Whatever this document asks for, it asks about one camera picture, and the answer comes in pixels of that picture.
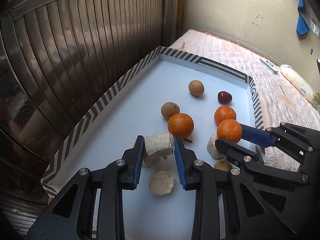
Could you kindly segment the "brown longan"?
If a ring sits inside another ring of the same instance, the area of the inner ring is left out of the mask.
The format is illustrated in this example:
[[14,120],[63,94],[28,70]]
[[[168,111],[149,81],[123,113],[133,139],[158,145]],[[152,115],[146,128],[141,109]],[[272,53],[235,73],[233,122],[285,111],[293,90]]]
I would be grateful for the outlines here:
[[190,81],[188,89],[193,96],[201,96],[204,93],[204,85],[199,80]]
[[220,159],[219,161],[217,161],[215,164],[214,164],[214,168],[217,169],[217,170],[220,170],[220,171],[225,171],[225,172],[228,172],[230,171],[233,167],[232,165],[224,160],[224,159]]

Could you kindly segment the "large orange with stem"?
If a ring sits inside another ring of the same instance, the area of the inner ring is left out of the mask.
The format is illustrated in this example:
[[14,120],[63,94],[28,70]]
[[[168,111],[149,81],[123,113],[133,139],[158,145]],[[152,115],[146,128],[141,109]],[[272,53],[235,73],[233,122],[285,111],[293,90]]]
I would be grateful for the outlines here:
[[173,137],[188,139],[194,130],[194,121],[188,114],[177,113],[168,120],[168,131]]

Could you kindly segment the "brown longan fruit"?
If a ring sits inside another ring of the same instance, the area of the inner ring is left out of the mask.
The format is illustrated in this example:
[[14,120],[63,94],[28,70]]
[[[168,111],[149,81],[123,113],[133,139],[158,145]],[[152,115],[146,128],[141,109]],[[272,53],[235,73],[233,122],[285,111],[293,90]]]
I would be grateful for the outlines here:
[[166,102],[161,107],[161,115],[166,120],[169,120],[171,116],[177,113],[180,113],[180,107],[174,102]]

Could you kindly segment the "dark red jujube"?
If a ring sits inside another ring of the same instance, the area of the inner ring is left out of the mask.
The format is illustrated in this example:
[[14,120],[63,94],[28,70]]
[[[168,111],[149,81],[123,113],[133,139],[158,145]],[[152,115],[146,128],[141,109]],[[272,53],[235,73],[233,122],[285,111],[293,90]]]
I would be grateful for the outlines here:
[[220,91],[217,95],[218,102],[221,104],[229,104],[232,101],[232,95],[226,91]]

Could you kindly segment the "small orange tangerine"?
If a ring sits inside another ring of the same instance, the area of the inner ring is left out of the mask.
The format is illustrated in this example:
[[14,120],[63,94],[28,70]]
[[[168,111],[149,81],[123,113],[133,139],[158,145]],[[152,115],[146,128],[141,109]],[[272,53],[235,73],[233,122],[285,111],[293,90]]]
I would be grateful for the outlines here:
[[217,137],[238,143],[242,138],[242,127],[234,119],[226,119],[220,122],[217,127]]

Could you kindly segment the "pink quilted bedspread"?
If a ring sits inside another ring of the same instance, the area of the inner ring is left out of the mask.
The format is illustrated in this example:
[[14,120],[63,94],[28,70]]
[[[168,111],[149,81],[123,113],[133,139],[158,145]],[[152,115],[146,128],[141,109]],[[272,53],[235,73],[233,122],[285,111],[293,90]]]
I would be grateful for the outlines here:
[[319,113],[281,73],[273,74],[261,55],[229,40],[193,29],[178,38],[171,48],[219,62],[251,76],[258,93],[262,128],[281,122],[319,129]]

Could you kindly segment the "striped cardboard box tray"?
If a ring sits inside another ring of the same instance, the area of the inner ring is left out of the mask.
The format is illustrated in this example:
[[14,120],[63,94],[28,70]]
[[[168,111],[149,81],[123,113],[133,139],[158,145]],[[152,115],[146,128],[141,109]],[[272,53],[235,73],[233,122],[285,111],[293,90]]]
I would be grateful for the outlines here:
[[[188,85],[199,80],[201,96]],[[213,164],[207,142],[216,132],[214,113],[220,91],[232,95],[231,107],[239,123],[262,128],[258,93],[253,78],[211,59],[177,49],[159,47],[124,74],[79,121],[49,164],[42,185],[54,197],[80,168],[98,170],[119,159],[139,135],[167,132],[161,115],[166,102],[174,102],[194,121],[186,148]],[[149,189],[150,176],[159,171],[174,177],[169,194],[158,196]],[[142,169],[134,191],[123,192],[127,239],[191,239],[195,191],[184,191],[175,157],[168,156]]]

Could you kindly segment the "wrapped white daikon radish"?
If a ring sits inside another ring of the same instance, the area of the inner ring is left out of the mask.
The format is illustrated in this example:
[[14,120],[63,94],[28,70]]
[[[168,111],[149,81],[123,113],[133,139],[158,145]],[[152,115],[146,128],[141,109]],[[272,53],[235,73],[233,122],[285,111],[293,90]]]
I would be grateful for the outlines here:
[[281,74],[310,102],[314,107],[319,105],[319,94],[290,65],[280,66]]

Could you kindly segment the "white blue flat device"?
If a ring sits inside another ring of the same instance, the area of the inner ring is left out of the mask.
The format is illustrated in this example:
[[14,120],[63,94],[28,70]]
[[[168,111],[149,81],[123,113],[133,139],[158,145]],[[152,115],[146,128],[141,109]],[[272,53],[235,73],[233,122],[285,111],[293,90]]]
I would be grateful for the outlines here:
[[270,61],[260,58],[260,62],[264,64],[273,74],[278,73],[278,69]]

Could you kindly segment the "blue hanging cloth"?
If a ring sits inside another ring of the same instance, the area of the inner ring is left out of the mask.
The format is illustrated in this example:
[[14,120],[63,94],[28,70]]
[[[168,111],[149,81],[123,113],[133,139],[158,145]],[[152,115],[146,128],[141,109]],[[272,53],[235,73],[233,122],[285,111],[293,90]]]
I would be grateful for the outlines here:
[[304,36],[309,32],[309,10],[305,0],[299,0],[297,5],[298,21],[296,32],[299,36]]

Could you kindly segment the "white wall switch panel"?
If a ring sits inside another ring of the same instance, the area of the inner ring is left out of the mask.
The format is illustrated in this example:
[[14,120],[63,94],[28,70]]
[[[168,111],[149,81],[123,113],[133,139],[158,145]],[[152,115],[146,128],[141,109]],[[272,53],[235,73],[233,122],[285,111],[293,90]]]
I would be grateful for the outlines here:
[[317,38],[319,38],[319,28],[317,27],[316,21],[313,18],[309,20],[309,29]]

